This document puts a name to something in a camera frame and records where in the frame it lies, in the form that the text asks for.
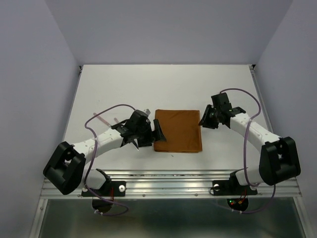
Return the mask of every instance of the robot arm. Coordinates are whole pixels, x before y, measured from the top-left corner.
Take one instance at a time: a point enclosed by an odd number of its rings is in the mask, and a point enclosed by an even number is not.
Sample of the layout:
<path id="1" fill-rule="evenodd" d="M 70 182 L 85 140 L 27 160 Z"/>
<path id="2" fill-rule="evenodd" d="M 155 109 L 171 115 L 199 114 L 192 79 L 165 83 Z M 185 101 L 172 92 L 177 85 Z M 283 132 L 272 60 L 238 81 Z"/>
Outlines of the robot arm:
<path id="1" fill-rule="evenodd" d="M 232 108 L 226 93 L 220 93 L 211 98 L 213 105 L 207 105 L 199 125 L 216 129 L 218 124 L 222 123 L 244 137 L 250 121 L 245 110 L 240 107 Z M 252 121 L 248 141 L 261 154 L 259 166 L 247 168 L 250 183 L 265 182 L 268 185 L 274 185 L 300 174 L 297 149 L 292 138 L 281 138 Z M 224 193 L 238 195 L 248 185 L 243 170 L 232 173 L 228 181 L 219 181 L 219 183 L 222 184 L 222 188 L 219 189 L 217 195 L 224 195 Z"/>
<path id="2" fill-rule="evenodd" d="M 43 174 L 62 194 L 67 195 L 82 184 L 86 175 L 84 167 L 92 159 L 96 140 L 98 143 L 96 157 L 128 143 L 133 143 L 138 148 L 151 146 L 155 141 L 166 141 L 157 119 L 154 120 L 154 128 L 152 131 L 146 113 L 135 110 L 130 119 L 112 126 L 96 139 L 92 138 L 73 145 L 66 141 L 60 143 L 45 166 Z M 93 189 L 101 189 L 109 181 L 110 178 L 103 171 L 93 170 L 89 174 L 87 185 Z"/>

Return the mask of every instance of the gray wall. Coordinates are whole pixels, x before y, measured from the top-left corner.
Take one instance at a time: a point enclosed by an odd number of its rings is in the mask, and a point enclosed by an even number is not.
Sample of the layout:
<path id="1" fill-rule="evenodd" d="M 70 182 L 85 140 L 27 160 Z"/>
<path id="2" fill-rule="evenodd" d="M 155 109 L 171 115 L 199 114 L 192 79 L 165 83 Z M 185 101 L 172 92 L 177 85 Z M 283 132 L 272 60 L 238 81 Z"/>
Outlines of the gray wall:
<path id="1" fill-rule="evenodd" d="M 0 1 L 0 237 L 28 237 L 78 66 L 43 0 Z"/>
<path id="2" fill-rule="evenodd" d="M 317 224 L 317 1 L 295 0 L 256 66 L 274 131 L 297 142 L 298 177 Z"/>
<path id="3" fill-rule="evenodd" d="M 256 63 L 291 0 L 46 0 L 80 63 Z"/>

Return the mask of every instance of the orange towel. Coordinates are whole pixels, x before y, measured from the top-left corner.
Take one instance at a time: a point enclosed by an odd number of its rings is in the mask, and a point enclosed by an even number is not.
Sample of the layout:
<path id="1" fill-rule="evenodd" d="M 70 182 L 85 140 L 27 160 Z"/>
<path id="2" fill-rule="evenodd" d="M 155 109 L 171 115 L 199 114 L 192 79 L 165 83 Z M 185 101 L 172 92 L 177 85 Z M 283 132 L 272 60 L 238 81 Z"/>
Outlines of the orange towel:
<path id="1" fill-rule="evenodd" d="M 195 153 L 203 150 L 199 111 L 196 110 L 156 110 L 166 142 L 154 143 L 158 152 L 187 152 Z"/>

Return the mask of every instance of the purple cable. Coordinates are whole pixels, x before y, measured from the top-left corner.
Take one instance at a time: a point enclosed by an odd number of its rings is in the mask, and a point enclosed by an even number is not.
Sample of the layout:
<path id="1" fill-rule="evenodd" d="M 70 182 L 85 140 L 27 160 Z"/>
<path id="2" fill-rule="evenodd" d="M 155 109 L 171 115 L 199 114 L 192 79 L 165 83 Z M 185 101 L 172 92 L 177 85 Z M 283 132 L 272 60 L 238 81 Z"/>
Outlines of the purple cable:
<path id="1" fill-rule="evenodd" d="M 245 175 L 245 178 L 246 178 L 246 181 L 248 183 L 249 186 L 252 186 L 252 187 L 257 187 L 259 186 L 259 184 L 251 184 L 250 181 L 249 181 L 249 178 L 248 178 L 248 174 L 247 174 L 247 141 L 248 141 L 248 135 L 249 135 L 249 130 L 250 130 L 250 125 L 251 125 L 251 122 L 254 118 L 256 118 L 260 113 L 261 113 L 261 105 L 259 103 L 259 101 L 256 99 L 255 96 L 253 96 L 251 93 L 249 93 L 248 91 L 244 90 L 244 89 L 241 89 L 241 88 L 226 88 L 226 89 L 223 89 L 220 91 L 220 93 L 223 93 L 225 91 L 230 91 L 230 90 L 235 90 L 235 91 L 241 91 L 241 92 L 244 92 L 246 94 L 248 94 L 250 97 L 252 97 L 256 103 L 258 104 L 258 107 L 259 107 L 259 111 L 253 115 L 252 117 L 250 117 L 250 120 L 248 122 L 248 125 L 247 125 L 247 128 L 246 128 L 246 132 L 244 134 L 244 143 L 243 143 L 243 170 L 244 170 L 244 175 Z M 274 188 L 273 188 L 273 194 L 272 194 L 272 197 L 270 198 L 269 202 L 263 206 L 262 208 L 259 208 L 257 210 L 254 210 L 254 211 L 250 211 L 250 212 L 242 212 L 243 214 L 252 214 L 252 213 L 256 213 L 256 212 L 260 212 L 260 211 L 263 211 L 264 209 L 266 209 L 270 204 L 271 202 L 273 201 L 273 198 L 275 196 L 275 192 L 276 192 L 276 185 L 274 184 Z"/>
<path id="2" fill-rule="evenodd" d="M 244 170 L 244 175 L 246 177 L 246 181 L 248 183 L 249 186 L 252 186 L 252 187 L 257 187 L 259 186 L 258 184 L 252 184 L 250 183 L 249 181 L 249 178 L 248 178 L 248 173 L 247 173 L 247 142 L 248 142 L 248 135 L 249 135 L 249 130 L 250 130 L 250 125 L 251 125 L 251 122 L 254 118 L 256 118 L 258 115 L 260 115 L 261 113 L 261 105 L 259 103 L 259 101 L 256 99 L 255 96 L 253 96 L 251 93 L 249 93 L 248 91 L 244 90 L 244 89 L 240 89 L 240 88 L 227 88 L 227 89 L 223 89 L 220 91 L 220 93 L 223 93 L 225 91 L 229 91 L 229 90 L 235 90 L 235 91 L 241 91 L 241 92 L 244 92 L 246 94 L 248 94 L 250 97 L 252 97 L 256 103 L 258 104 L 258 107 L 259 107 L 259 111 L 258 113 L 256 113 L 255 115 L 253 115 L 252 117 L 250 117 L 250 120 L 247 124 L 247 128 L 246 128 L 246 132 L 244 134 L 244 143 L 243 143 L 243 170 Z"/>
<path id="3" fill-rule="evenodd" d="M 92 134 L 94 135 L 94 138 L 96 139 L 96 138 L 97 138 L 97 134 L 95 133 L 95 131 L 94 131 L 91 127 L 87 126 L 87 124 L 88 124 L 92 119 L 94 119 L 94 118 L 100 116 L 101 114 L 103 114 L 103 113 L 105 113 L 105 112 L 108 112 L 108 111 L 110 111 L 111 109 L 114 109 L 114 108 L 117 108 L 117 107 L 121 107 L 121 106 L 130 107 L 130 108 L 132 108 L 133 110 L 135 110 L 135 108 L 134 108 L 133 106 L 128 105 L 128 104 L 118 104 L 118 105 L 115 105 L 115 106 L 113 106 L 113 107 L 111 107 L 111 108 L 108 108 L 108 109 L 102 111 L 101 113 L 95 114 L 92 118 L 88 119 L 88 121 L 86 121 L 86 123 L 85 123 L 85 128 L 88 129 L 88 130 L 90 130 L 90 131 L 92 132 Z M 98 214 L 100 214 L 100 215 L 102 215 L 102 216 L 118 216 L 118 215 L 122 215 L 122 214 L 124 214 L 124 213 L 126 213 L 126 212 L 129 211 L 129 207 L 128 207 L 128 206 L 126 206 L 126 205 L 124 205 L 124 204 L 122 204 L 122 203 L 118 203 L 118 202 L 114 202 L 114 201 L 107 200 L 107 199 L 105 199 L 105 198 L 99 196 L 99 195 L 96 194 L 91 188 L 89 188 L 88 185 L 87 185 L 87 178 L 88 178 L 89 172 L 90 172 L 90 170 L 91 170 L 91 168 L 92 168 L 92 166 L 93 166 L 93 163 L 94 163 L 94 160 L 95 160 L 95 157 L 96 157 L 97 146 L 98 146 L 98 142 L 97 142 L 97 140 L 95 140 L 95 146 L 94 146 L 94 151 L 93 151 L 93 155 L 92 155 L 92 158 L 91 158 L 91 162 L 90 162 L 90 165 L 89 165 L 89 167 L 88 167 L 86 176 L 85 176 L 85 178 L 84 178 L 84 186 L 87 188 L 87 190 L 88 190 L 91 194 L 93 194 L 93 195 L 96 196 L 97 198 L 101 199 L 102 201 L 104 201 L 104 202 L 106 202 L 106 203 L 111 203 L 111 204 L 114 204 L 114 205 L 121 206 L 121 207 L 124 207 L 124 208 L 125 208 L 125 210 L 124 210 L 123 212 L 119 212 L 119 213 L 116 213 L 116 214 L 101 213 L 101 212 L 99 212 L 98 210 L 95 210 L 96 213 L 98 213 Z"/>

